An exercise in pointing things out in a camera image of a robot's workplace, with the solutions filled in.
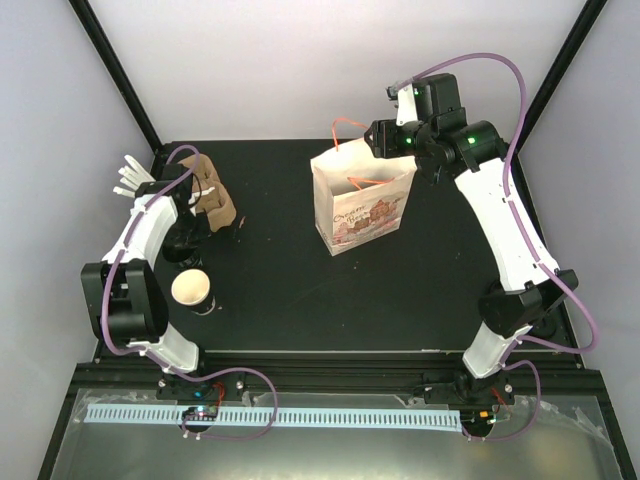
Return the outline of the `black paper coffee cup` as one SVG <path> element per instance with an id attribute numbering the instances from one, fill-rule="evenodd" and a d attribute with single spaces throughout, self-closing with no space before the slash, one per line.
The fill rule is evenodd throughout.
<path id="1" fill-rule="evenodd" d="M 200 316 L 208 315 L 216 306 L 209 276 L 200 269 L 181 272 L 171 284 L 171 295 L 178 304 Z"/>

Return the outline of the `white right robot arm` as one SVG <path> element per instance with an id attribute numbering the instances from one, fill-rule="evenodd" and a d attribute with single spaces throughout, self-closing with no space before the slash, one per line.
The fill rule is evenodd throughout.
<path id="1" fill-rule="evenodd" d="M 457 396 L 476 403 L 509 348 L 565 299 L 562 270 L 537 234 L 506 166 L 507 144 L 488 121 L 468 123 L 452 74 L 431 75 L 388 93 L 395 119 L 376 120 L 364 139 L 374 157 L 409 156 L 450 178 L 475 214 L 493 253 L 499 279 L 478 301 L 481 326 L 463 354 L 466 371 L 454 379 Z"/>

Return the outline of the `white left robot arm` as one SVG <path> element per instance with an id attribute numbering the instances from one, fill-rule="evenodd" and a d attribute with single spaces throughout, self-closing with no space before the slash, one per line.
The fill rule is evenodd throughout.
<path id="1" fill-rule="evenodd" d="M 206 215 L 191 200 L 193 180 L 191 170 L 175 164 L 142 183 L 116 244 L 101 261 L 84 265 L 81 284 L 96 338 L 116 355 L 149 355 L 163 369 L 181 372 L 181 389 L 202 399 L 213 391 L 215 376 L 199 365 L 199 347 L 171 325 L 154 273 L 160 257 L 193 267 L 198 247 L 211 236 Z"/>

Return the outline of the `cream bear-print paper bag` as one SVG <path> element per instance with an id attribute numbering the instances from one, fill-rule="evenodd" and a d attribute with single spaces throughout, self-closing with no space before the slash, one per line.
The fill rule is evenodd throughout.
<path id="1" fill-rule="evenodd" d="M 362 138 L 310 161 L 315 227 L 333 256 L 400 228 L 417 171 L 411 156 L 376 158 Z"/>

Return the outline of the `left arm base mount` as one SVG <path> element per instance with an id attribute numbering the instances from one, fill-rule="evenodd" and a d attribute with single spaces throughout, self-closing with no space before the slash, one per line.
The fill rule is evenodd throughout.
<path id="1" fill-rule="evenodd" d="M 158 400 L 179 404 L 213 404 L 223 401 L 239 401 L 244 391 L 246 375 L 232 373 L 204 382 L 190 382 L 175 375 L 164 375 L 156 390 Z"/>

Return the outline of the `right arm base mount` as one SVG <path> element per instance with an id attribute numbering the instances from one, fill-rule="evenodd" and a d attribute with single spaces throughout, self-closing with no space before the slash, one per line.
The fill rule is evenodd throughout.
<path id="1" fill-rule="evenodd" d="M 513 405 L 513 394 L 506 390 L 508 383 L 503 373 L 476 379 L 463 369 L 428 370 L 414 392 L 422 395 L 428 404 Z"/>

